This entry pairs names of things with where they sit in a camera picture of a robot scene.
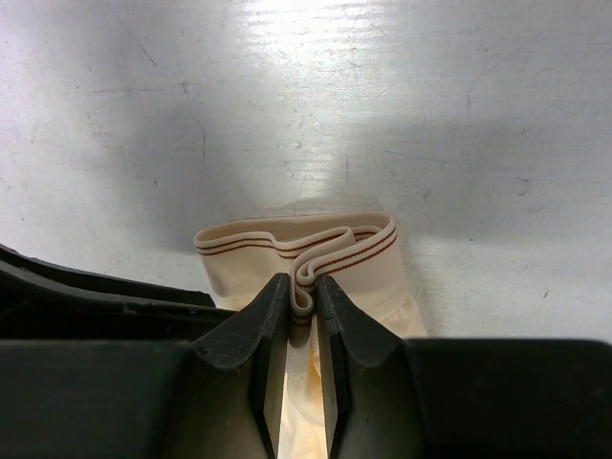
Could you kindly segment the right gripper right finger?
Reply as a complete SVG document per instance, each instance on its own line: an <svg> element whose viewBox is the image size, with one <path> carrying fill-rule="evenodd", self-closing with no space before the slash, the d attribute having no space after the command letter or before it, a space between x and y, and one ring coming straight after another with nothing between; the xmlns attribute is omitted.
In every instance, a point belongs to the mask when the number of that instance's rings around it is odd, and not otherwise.
<svg viewBox="0 0 612 459"><path fill-rule="evenodd" d="M317 283L333 458L607 458L611 347L583 339L402 339Z"/></svg>

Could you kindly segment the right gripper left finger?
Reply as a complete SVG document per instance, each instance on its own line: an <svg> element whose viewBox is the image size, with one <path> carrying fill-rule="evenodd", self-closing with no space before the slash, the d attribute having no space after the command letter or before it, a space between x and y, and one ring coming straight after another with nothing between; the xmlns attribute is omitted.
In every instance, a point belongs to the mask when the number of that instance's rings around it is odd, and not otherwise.
<svg viewBox="0 0 612 459"><path fill-rule="evenodd" d="M5 458L274 458L289 279L196 340L2 339Z"/></svg>

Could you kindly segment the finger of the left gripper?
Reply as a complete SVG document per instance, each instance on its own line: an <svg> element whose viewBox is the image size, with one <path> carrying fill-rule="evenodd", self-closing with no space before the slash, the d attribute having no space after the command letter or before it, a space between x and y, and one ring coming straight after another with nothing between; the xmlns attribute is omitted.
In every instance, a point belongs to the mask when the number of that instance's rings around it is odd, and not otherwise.
<svg viewBox="0 0 612 459"><path fill-rule="evenodd" d="M2 339L196 340L231 316L203 292L85 272L1 247Z"/></svg>

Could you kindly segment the beige underwear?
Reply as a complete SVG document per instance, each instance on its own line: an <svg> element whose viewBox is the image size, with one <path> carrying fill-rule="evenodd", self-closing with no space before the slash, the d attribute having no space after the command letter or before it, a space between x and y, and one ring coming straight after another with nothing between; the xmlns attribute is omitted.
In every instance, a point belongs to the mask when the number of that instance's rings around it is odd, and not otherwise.
<svg viewBox="0 0 612 459"><path fill-rule="evenodd" d="M280 425L281 458L324 458L315 287L325 275L401 338L426 328L408 289L397 225L382 211L234 221L194 237L217 304L239 311L277 273L289 275L292 324Z"/></svg>

